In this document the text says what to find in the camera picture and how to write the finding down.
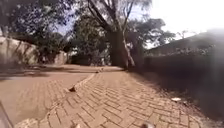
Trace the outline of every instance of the debris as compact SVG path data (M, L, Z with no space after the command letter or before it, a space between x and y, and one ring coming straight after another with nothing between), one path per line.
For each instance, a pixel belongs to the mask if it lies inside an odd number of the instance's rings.
M155 126L152 125L152 124L147 123L147 124L143 124L143 125L141 126L141 128L155 128Z
M177 101L181 101L181 98L179 98L179 97L174 97L174 98L171 98L171 100L177 102Z
M75 87L70 88L69 92L76 92Z

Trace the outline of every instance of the tree trunk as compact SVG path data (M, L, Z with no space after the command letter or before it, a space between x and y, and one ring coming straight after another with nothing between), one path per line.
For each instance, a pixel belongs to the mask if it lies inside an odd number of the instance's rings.
M128 69L129 66L135 66L134 60L127 48L124 34L121 32L115 32L110 35L110 57L112 65L119 66L124 69Z

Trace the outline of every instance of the wall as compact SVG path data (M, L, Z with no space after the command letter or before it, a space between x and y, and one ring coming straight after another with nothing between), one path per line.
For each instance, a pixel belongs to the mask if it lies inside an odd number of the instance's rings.
M65 64L67 55L60 52L55 58L56 65ZM14 39L0 36L0 66L16 67L21 65L37 64L36 46Z
M217 68L222 70L223 35L202 33L151 49L147 51L145 66L149 70L171 73L204 73Z
M147 52L145 70L164 90L192 101L209 118L224 120L224 33L203 33Z

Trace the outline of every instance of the tree branch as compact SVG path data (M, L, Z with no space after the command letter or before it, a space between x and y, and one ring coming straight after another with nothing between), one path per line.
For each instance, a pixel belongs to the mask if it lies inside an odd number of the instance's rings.
M117 8L116 8L116 3L117 3L118 1L117 0L112 0L112 8L113 8L113 10L116 10Z
M112 18L113 22L116 25L116 28L118 30L121 30L121 26L120 23L116 17L116 10L112 9L110 6L107 5L107 3L105 2L105 0L100 0L100 2L105 6L106 10L108 11L110 17Z
M130 7L128 8L127 15L126 15L126 17L125 17L125 19L124 19L124 24L123 24L123 26L122 26L122 31L123 31L123 32L125 32L125 30L126 30L126 28L127 28L128 18L129 18L130 14L131 14L131 10L132 10L132 8L133 8L133 5L134 5L134 0L132 0L131 5L130 5Z
M100 14L99 10L97 9L97 7L95 6L95 4L93 3L92 0L88 0L88 8L89 8L90 12L93 14L93 16L97 19L97 21L99 22L101 27L104 28L106 31L111 32L112 31L111 27L106 22L106 20L103 18L103 16Z

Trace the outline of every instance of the brick paved path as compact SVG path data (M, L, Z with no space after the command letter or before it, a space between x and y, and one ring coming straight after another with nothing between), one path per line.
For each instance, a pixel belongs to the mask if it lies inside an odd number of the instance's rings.
M206 128L199 117L187 113L151 85L138 83L125 72L95 74L76 92L69 92L34 128Z
M43 118L53 103L65 96L64 88L70 88L92 74L65 71L42 73L43 76L9 74L7 80L0 81L0 100L14 124L26 118Z

